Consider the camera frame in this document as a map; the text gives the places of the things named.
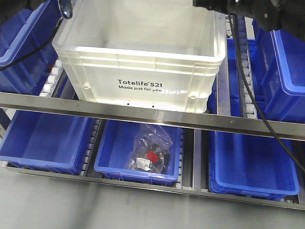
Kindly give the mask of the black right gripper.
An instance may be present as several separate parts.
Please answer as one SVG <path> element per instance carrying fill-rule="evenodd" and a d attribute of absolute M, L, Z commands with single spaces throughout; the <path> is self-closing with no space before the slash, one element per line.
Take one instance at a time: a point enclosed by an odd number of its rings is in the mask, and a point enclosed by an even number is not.
<path fill-rule="evenodd" d="M 303 0 L 194 0 L 193 6 L 255 19 L 265 31 L 305 30 Z"/>

